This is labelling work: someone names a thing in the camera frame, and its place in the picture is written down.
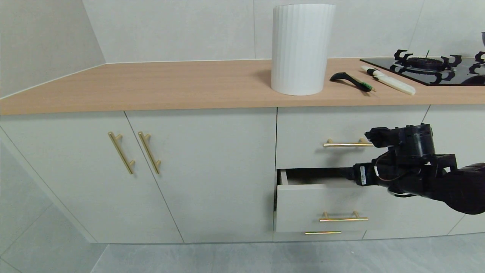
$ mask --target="ribbed white vase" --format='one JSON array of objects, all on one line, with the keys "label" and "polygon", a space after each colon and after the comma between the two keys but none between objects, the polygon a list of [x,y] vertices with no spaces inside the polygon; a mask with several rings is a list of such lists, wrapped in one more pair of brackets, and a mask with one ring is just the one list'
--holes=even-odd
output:
[{"label": "ribbed white vase", "polygon": [[273,10],[271,88],[287,95],[323,89],[335,6],[296,4]]}]

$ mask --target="kitchen knife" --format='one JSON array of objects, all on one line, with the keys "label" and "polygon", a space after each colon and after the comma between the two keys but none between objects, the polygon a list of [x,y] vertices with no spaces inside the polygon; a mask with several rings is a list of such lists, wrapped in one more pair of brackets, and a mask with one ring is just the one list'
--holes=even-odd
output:
[{"label": "kitchen knife", "polygon": [[416,94],[416,89],[414,87],[407,85],[394,78],[391,78],[375,68],[368,67],[368,66],[361,66],[360,68],[362,68],[367,74],[369,74],[370,76],[372,76],[373,78],[382,82],[385,85],[388,85],[396,90],[399,90],[409,95]]}]

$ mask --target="black stove top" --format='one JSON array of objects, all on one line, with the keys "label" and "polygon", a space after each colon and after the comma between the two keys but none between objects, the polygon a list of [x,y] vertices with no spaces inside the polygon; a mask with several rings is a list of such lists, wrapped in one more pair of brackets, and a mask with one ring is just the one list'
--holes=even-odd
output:
[{"label": "black stove top", "polygon": [[485,86],[485,52],[475,58],[450,55],[441,58],[412,57],[397,50],[394,58],[364,58],[363,62],[399,74],[424,85]]}]

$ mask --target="gold bar handle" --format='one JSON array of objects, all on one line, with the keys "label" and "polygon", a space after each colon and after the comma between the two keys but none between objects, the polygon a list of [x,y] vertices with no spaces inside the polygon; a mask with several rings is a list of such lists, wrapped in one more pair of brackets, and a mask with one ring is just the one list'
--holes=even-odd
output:
[{"label": "gold bar handle", "polygon": [[331,138],[327,143],[323,144],[324,148],[340,148],[340,147],[374,147],[374,144],[367,142],[363,137],[356,143],[334,143]]},{"label": "gold bar handle", "polygon": [[322,222],[362,222],[362,221],[368,221],[368,217],[360,217],[359,213],[354,211],[355,217],[349,217],[349,218],[329,218],[327,212],[325,211],[323,213],[325,215],[325,218],[318,219],[320,223]]},{"label": "gold bar handle", "polygon": [[342,234],[341,231],[317,231],[317,232],[305,232],[305,235],[315,235],[315,234]]},{"label": "gold bar handle", "polygon": [[126,169],[128,169],[128,172],[130,174],[133,174],[132,167],[133,167],[133,165],[135,165],[135,160],[132,160],[128,163],[128,160],[126,159],[125,153],[123,152],[123,150],[121,150],[121,147],[118,143],[118,140],[120,140],[123,137],[123,135],[119,134],[117,136],[114,136],[113,132],[109,132],[108,135],[110,136],[110,139],[113,142],[114,147],[118,151],[118,154],[121,157],[121,161],[123,161],[123,163],[125,164]]},{"label": "gold bar handle", "polygon": [[155,161],[155,159],[153,158],[153,153],[150,150],[150,146],[148,145],[148,141],[150,141],[150,134],[144,135],[143,132],[138,132],[138,136],[142,141],[143,147],[145,148],[145,151],[148,154],[148,158],[150,158],[150,162],[152,163],[153,168],[155,169],[155,172],[157,174],[160,174],[159,165],[161,161],[160,160]]}]

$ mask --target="robotic arm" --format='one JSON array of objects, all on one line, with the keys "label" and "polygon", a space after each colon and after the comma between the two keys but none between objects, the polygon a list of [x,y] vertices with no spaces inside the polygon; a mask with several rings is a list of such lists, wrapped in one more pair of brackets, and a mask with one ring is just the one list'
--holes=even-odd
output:
[{"label": "robotic arm", "polygon": [[372,128],[365,136],[388,151],[369,163],[344,168],[347,179],[363,187],[386,187],[396,197],[442,201],[466,214],[485,212],[485,163],[458,169],[454,154],[435,154],[429,124]]}]

